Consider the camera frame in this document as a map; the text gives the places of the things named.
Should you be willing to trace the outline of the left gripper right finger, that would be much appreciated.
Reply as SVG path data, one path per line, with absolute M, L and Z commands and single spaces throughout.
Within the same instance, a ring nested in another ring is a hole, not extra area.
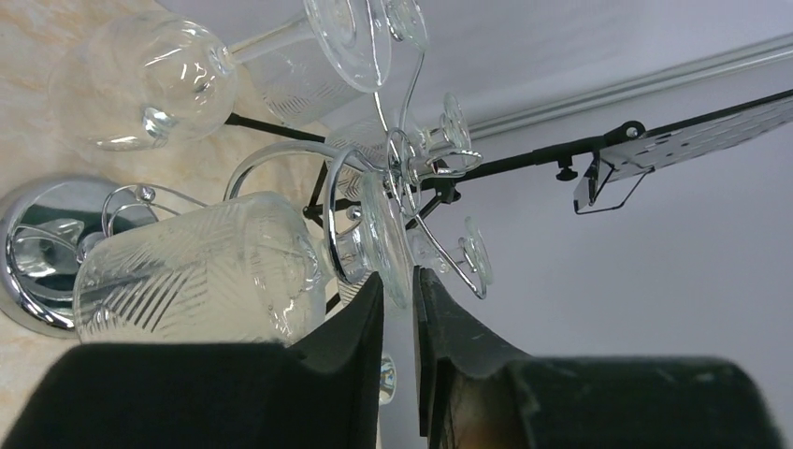
M 418 420 L 431 448 L 782 448 L 753 379 L 701 355 L 529 355 L 413 274 Z

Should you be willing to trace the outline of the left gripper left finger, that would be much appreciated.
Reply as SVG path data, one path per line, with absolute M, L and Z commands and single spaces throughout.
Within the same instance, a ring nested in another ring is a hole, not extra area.
M 372 448 L 383 286 L 296 344 L 89 343 L 46 373 L 6 448 Z

